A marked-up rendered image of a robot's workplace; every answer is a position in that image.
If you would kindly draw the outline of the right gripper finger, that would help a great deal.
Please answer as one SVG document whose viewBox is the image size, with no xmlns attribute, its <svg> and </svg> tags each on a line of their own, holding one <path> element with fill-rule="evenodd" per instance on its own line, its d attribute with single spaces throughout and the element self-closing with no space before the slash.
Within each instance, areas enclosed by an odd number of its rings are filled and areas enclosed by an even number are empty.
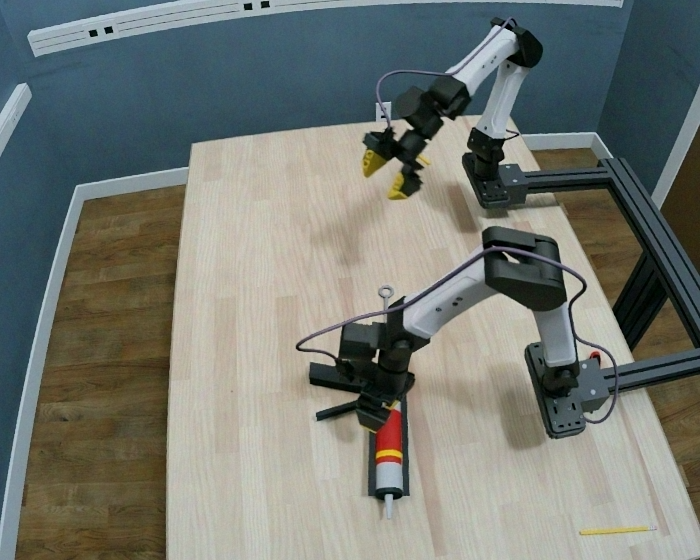
<svg viewBox="0 0 700 560">
<path fill-rule="evenodd" d="M 407 196 L 406 194 L 404 194 L 403 192 L 400 193 L 400 190 L 401 190 L 401 188 L 402 188 L 404 182 L 405 182 L 405 180 L 404 180 L 404 175 L 403 175 L 403 173 L 402 173 L 402 174 L 400 174 L 400 176 L 399 176 L 399 178 L 398 178 L 398 180 L 397 180 L 397 182 L 396 182 L 396 184 L 395 184 L 395 186 L 394 186 L 394 188 L 393 188 L 393 191 L 392 191 L 392 193 L 391 193 L 389 199 L 391 199 L 392 201 L 402 201 L 402 200 L 410 200 L 410 199 L 411 199 L 410 197 L 408 197 L 408 196 Z M 400 184 L 401 184 L 401 185 L 400 185 Z M 398 190 L 398 189 L 399 189 L 399 190 Z"/>
<path fill-rule="evenodd" d="M 363 160 L 364 176 L 367 179 L 370 179 L 388 164 L 388 161 L 379 156 L 373 150 L 370 150 L 368 151 L 365 161 Z"/>
</svg>

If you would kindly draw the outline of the red and grey cartridge tube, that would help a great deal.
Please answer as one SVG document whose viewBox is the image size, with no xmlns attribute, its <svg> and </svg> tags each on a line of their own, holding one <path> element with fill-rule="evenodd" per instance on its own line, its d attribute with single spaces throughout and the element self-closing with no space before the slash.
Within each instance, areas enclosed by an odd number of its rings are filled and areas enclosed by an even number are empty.
<svg viewBox="0 0 700 560">
<path fill-rule="evenodd" d="M 387 409 L 384 403 L 381 407 Z M 389 411 L 389 419 L 376 432 L 376 490 L 383 487 L 402 490 L 400 402 Z M 387 519 L 391 519 L 393 496 L 384 495 Z"/>
</svg>

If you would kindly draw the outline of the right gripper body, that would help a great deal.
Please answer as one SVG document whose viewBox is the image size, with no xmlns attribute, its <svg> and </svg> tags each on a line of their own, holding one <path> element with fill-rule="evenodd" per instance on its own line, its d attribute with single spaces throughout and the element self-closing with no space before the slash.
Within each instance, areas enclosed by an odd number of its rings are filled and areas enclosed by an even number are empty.
<svg viewBox="0 0 700 560">
<path fill-rule="evenodd" d="M 426 183 L 422 180 L 423 176 L 419 174 L 419 170 L 422 172 L 426 169 L 418 160 L 423 155 L 423 153 L 430 146 L 424 138 L 417 134 L 412 129 L 408 129 L 403 137 L 399 140 L 410 151 L 406 152 L 399 145 L 393 145 L 395 148 L 391 153 L 386 152 L 375 152 L 382 158 L 384 158 L 389 163 L 397 157 L 402 161 L 405 166 L 402 169 L 401 174 L 404 175 L 404 184 L 400 190 L 408 197 L 413 198 L 415 195 L 420 193 L 424 188 Z M 413 172 L 412 172 L 413 171 Z M 417 178 L 418 177 L 418 178 Z"/>
</svg>

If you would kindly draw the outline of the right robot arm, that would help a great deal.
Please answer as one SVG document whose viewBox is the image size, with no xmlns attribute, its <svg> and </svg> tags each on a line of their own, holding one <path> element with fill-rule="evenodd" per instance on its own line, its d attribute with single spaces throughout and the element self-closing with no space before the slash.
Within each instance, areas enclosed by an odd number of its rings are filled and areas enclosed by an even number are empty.
<svg viewBox="0 0 700 560">
<path fill-rule="evenodd" d="M 485 41 L 447 72 L 459 69 L 457 73 L 440 76 L 428 92 L 414 85 L 396 103 L 397 113 L 414 127 L 414 131 L 433 142 L 446 125 L 441 114 L 456 122 L 473 102 L 472 97 L 482 82 L 499 66 L 486 109 L 476 127 L 472 127 L 467 141 L 467 148 L 472 152 L 465 152 L 463 156 L 484 202 L 509 199 L 498 170 L 498 163 L 505 159 L 502 147 L 507 121 L 525 76 L 543 54 L 543 45 L 529 30 L 520 26 L 513 28 L 509 23 L 506 29 L 502 28 L 505 22 L 498 17 L 491 20 L 493 29 Z M 374 152 L 391 153 L 393 145 L 409 152 L 397 141 L 396 128 L 386 129 L 385 133 L 367 133 L 364 144 Z"/>
</svg>

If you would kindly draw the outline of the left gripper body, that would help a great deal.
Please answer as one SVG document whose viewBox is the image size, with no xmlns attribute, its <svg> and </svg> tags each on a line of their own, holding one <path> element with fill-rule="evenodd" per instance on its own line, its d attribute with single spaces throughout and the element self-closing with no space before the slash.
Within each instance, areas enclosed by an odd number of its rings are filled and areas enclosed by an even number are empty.
<svg viewBox="0 0 700 560">
<path fill-rule="evenodd" d="M 386 423 L 391 411 L 382 408 L 382 403 L 390 408 L 395 400 L 401 402 L 415 385 L 415 374 L 408 372 L 408 367 L 397 373 L 386 370 L 377 361 L 374 384 L 367 383 L 356 400 L 359 425 L 377 432 Z"/>
</svg>

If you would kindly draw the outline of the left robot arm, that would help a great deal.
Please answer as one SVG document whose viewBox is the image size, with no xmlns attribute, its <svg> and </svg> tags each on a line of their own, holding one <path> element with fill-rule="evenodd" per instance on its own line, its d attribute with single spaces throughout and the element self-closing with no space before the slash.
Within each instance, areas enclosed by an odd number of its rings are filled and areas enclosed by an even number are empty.
<svg viewBox="0 0 700 560">
<path fill-rule="evenodd" d="M 502 252 L 484 255 L 484 251 L 495 247 L 507 247 L 561 263 L 557 242 L 548 236 L 499 226 L 486 228 L 481 239 L 482 245 L 459 266 L 482 252 L 481 255 L 404 309 L 388 313 L 386 323 L 342 326 L 335 365 L 340 382 L 364 381 L 373 385 L 377 363 L 372 358 L 377 350 L 378 363 L 383 368 L 404 371 L 412 353 L 430 344 L 430 338 L 444 325 L 501 293 L 534 315 L 542 342 L 530 343 L 528 352 L 552 432 L 582 429 L 586 421 L 575 389 L 579 387 L 580 367 L 566 305 L 563 270 L 506 252 L 519 263 L 509 262 Z"/>
</svg>

